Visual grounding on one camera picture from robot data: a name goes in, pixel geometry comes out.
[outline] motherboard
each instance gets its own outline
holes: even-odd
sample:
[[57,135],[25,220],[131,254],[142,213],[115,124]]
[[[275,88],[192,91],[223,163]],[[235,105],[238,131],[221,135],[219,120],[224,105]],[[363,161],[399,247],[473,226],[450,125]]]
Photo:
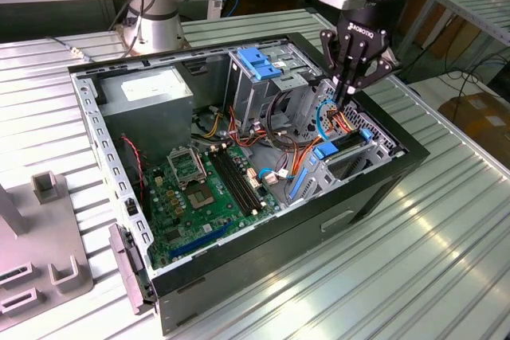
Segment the motherboard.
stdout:
[[149,249],[153,268],[279,211],[277,200],[263,185],[254,184],[252,174],[236,146],[201,154],[183,148],[170,154],[168,162],[146,170],[149,225],[155,239]]

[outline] blue cable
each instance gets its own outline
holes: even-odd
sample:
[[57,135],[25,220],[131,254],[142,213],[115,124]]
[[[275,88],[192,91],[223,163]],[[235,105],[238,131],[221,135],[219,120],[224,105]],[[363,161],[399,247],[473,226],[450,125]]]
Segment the blue cable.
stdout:
[[319,134],[323,138],[324,141],[328,140],[328,136],[326,135],[326,132],[324,131],[324,129],[320,126],[320,110],[326,104],[334,104],[336,106],[336,104],[335,104],[335,102],[333,102],[333,100],[325,100],[322,103],[320,103],[319,107],[317,108],[317,116],[316,116],[317,130],[319,131]]
[[273,169],[269,169],[268,167],[265,167],[264,169],[259,171],[258,177],[262,178],[262,175],[264,175],[265,173],[274,173],[274,171],[273,171]]
[[[269,169],[268,167],[265,167],[264,169],[262,169],[261,171],[259,171],[258,173],[258,177],[260,179],[262,179],[262,175],[266,174],[266,173],[274,173],[276,175],[278,175],[278,173],[276,171],[274,171],[273,169]],[[293,176],[291,177],[285,177],[285,179],[294,179]]]
[[237,7],[238,3],[239,3],[239,0],[236,0],[236,2],[233,5],[233,9],[230,10],[229,14],[226,15],[226,17],[229,17],[236,10],[236,7]]

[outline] yellow wire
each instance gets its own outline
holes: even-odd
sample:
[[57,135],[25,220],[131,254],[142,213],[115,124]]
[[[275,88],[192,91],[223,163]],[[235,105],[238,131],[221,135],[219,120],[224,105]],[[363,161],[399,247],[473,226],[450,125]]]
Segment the yellow wire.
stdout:
[[216,115],[216,120],[214,121],[214,125],[213,125],[213,128],[210,130],[209,133],[207,133],[206,135],[204,135],[204,138],[205,139],[210,139],[213,135],[216,134],[216,130],[218,129],[218,123],[220,121],[220,114],[218,113]]
[[354,128],[353,128],[353,127],[352,127],[352,125],[349,123],[349,121],[347,121],[347,119],[345,118],[345,115],[343,115],[343,113],[342,113],[342,112],[340,112],[340,115],[342,116],[342,120],[345,122],[345,124],[347,125],[347,127],[353,131],[353,130],[354,130]]

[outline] ram slot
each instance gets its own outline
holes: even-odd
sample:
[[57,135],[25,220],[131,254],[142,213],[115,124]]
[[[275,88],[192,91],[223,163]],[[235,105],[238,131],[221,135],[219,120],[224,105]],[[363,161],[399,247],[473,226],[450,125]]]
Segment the ram slot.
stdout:
[[252,211],[261,209],[257,196],[226,152],[210,155],[210,161],[246,217],[251,215]]

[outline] green circuit board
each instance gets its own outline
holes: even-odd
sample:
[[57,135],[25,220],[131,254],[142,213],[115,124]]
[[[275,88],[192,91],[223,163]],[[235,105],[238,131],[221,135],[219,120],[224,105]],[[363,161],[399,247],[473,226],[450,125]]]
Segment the green circuit board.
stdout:
[[[242,177],[248,181],[245,172],[251,166],[241,149],[230,147],[227,153],[237,163]],[[280,209],[274,196],[262,186],[254,193],[265,206],[257,215],[246,216],[207,155],[198,156],[206,172],[206,180],[203,183],[190,182],[185,190],[179,189],[179,182],[169,162],[144,171],[148,197],[151,199],[151,219],[148,222],[154,243],[149,248],[149,255],[154,269],[176,261],[179,256],[172,256],[172,252],[183,251],[186,248],[183,246],[194,243],[193,250],[182,255],[194,252],[221,237],[254,225]],[[179,156],[173,163],[178,174],[188,175],[196,170],[193,161],[185,156]],[[193,204],[205,205],[196,209]],[[196,245],[201,238],[204,243]]]

